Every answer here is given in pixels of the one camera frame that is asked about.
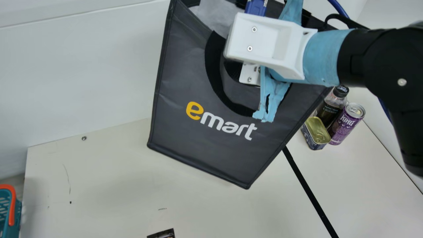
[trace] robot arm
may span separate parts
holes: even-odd
[[[401,29],[353,30],[337,61],[339,81],[368,88],[389,109],[405,165],[423,175],[423,22]]]
[[[407,169],[423,176],[423,22],[316,32],[238,13],[224,54],[270,68],[277,81],[368,88],[390,111]]]

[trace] bottle cap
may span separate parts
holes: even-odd
[[[349,88],[345,87],[344,85],[339,85],[338,87],[333,89],[333,95],[339,98],[346,97],[348,92],[349,92]]]

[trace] dark gray tote bag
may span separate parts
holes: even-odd
[[[224,59],[225,38],[189,9],[198,4],[170,1],[147,146],[248,189],[330,88],[292,84],[273,123],[252,118],[260,89],[238,82],[242,64]],[[270,0],[266,16],[282,8]],[[324,25],[306,11],[302,23]]]

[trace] bag handle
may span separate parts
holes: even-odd
[[[369,28],[367,28],[367,27],[365,27],[365,26],[363,26],[361,24],[358,24],[357,22],[349,19],[348,17],[344,17],[342,15],[335,14],[335,13],[334,14],[330,14],[329,16],[326,17],[326,19],[324,20],[323,27],[322,27],[323,29],[326,29],[327,28],[327,26],[328,26],[328,23],[327,22],[330,19],[340,20],[341,22],[345,23],[348,26],[349,29],[355,29],[355,28],[361,28],[361,29],[367,29],[367,30],[369,29]]]
[[[248,108],[244,105],[234,103],[226,95],[223,88],[223,80],[220,74],[220,59],[225,48],[226,40],[216,32],[210,34],[204,49],[204,63],[206,66],[207,77],[209,78],[210,85],[214,93],[231,111],[241,115],[252,117],[255,110]]]

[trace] plastic basket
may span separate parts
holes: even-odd
[[[0,238],[18,238],[22,203],[13,186],[0,184]]]

